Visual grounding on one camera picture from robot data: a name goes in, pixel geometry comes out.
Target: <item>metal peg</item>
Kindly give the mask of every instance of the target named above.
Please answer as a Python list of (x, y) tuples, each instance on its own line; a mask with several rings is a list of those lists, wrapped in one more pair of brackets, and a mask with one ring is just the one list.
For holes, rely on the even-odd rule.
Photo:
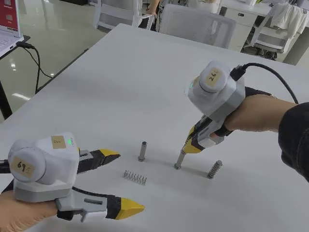
[(223, 166), (222, 161), (218, 160), (217, 162), (215, 162), (215, 164), (213, 165), (213, 167), (211, 168), (211, 170), (209, 171), (207, 177), (209, 179), (213, 179), (214, 176), (217, 174), (217, 172), (219, 171), (219, 169)]
[(147, 142), (145, 141), (142, 142), (141, 148), (140, 148), (140, 156), (138, 157), (140, 162), (143, 162), (145, 160), (146, 147), (147, 147)]
[(182, 167), (183, 158), (185, 156), (185, 152), (183, 150), (180, 151), (177, 162), (174, 164), (175, 169), (180, 169)]

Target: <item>dark sleeve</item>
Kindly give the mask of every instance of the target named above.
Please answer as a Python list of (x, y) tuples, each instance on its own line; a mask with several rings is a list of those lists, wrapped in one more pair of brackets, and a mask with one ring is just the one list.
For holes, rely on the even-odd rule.
[(288, 110), (279, 125), (282, 161), (309, 182), (309, 102)]

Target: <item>human hand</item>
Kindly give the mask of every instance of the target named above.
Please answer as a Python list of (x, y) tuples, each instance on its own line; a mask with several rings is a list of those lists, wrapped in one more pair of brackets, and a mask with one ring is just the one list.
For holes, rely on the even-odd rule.
[(26, 203), (17, 201), (13, 191), (0, 195), (0, 231), (21, 232), (57, 214), (54, 201)]
[(275, 131), (285, 112), (295, 103), (276, 99), (268, 95), (246, 97), (242, 104), (225, 120), (228, 130), (243, 131)]
[(156, 17), (155, 9), (152, 8), (147, 9), (147, 14), (154, 15)]

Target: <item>label sticker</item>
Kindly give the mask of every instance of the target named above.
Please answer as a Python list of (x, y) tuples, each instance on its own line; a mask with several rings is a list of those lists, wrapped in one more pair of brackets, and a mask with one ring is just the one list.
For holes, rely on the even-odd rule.
[(27, 163), (23, 159), (16, 156), (13, 160), (13, 163), (10, 165), (10, 169), (27, 178), (31, 178), (35, 168), (30, 163)]
[(208, 76), (206, 77), (205, 84), (214, 87), (217, 81), (220, 79), (222, 73), (219, 69), (212, 68)]
[(67, 147), (62, 135), (52, 136), (52, 143), (53, 149), (62, 149)]

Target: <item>tabletop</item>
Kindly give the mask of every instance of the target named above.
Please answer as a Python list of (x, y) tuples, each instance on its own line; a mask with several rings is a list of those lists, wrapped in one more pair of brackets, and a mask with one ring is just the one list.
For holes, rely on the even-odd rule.
[[(309, 184), (281, 161), (276, 133), (235, 131), (221, 144), (187, 155), (181, 169), (173, 168), (189, 129), (201, 117), (184, 89), (212, 60), (231, 68), (247, 62), (268, 65), (300, 102), (309, 100), (308, 75), (295, 66), (119, 25), (0, 125), (0, 159), (16, 139), (71, 131), (81, 149), (104, 147), (121, 154), (78, 175), (76, 186), (130, 198), (146, 208), (119, 221), (53, 217), (29, 231), (306, 231)], [(249, 68), (245, 82), (292, 100), (265, 70)], [(138, 162), (142, 141), (148, 143), (146, 160)], [(217, 160), (224, 166), (209, 180), (207, 171)], [(146, 185), (122, 178), (125, 170), (146, 176)], [(3, 174), (2, 188), (11, 179)]]

